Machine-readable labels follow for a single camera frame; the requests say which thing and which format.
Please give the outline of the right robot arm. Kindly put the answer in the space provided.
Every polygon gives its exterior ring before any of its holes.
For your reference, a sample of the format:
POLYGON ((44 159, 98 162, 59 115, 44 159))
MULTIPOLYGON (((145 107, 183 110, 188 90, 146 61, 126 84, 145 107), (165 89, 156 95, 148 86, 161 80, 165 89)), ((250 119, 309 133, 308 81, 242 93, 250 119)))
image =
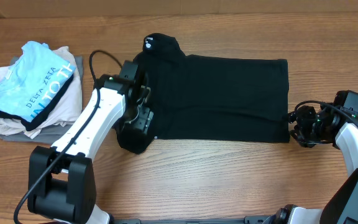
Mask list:
POLYGON ((330 144, 341 151, 347 180, 323 209, 286 205, 265 223, 358 223, 358 93, 342 90, 332 103, 308 100, 288 115, 290 135, 302 147, 330 144))

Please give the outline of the light blue folded shirt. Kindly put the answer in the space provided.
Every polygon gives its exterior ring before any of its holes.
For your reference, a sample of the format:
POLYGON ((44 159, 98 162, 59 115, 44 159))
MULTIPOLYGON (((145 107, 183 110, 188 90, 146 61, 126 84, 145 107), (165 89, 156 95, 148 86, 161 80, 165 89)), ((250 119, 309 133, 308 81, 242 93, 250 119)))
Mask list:
POLYGON ((0 112, 31 122, 73 78, 76 66, 35 41, 22 51, 0 82, 0 112))

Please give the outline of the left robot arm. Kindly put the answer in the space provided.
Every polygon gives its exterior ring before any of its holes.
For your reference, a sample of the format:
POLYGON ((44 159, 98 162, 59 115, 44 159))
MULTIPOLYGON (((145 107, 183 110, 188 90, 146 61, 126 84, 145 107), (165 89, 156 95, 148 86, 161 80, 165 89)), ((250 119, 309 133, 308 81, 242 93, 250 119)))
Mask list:
POLYGON ((116 76, 103 75, 99 88, 71 128, 50 147, 37 146, 29 159, 30 212, 56 223, 113 223, 96 204, 93 160, 111 129, 121 146, 143 152, 154 116, 146 107, 147 74, 126 61, 116 76))

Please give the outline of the black t-shirt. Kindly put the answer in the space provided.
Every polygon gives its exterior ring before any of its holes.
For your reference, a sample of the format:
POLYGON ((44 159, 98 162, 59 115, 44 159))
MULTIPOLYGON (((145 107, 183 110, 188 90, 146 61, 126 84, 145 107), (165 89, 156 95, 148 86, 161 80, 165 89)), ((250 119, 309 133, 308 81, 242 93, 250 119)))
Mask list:
POLYGON ((134 62, 147 74, 153 114, 146 131, 117 130, 121 148, 154 139, 287 143, 288 62, 186 55, 174 37, 144 38, 134 62))

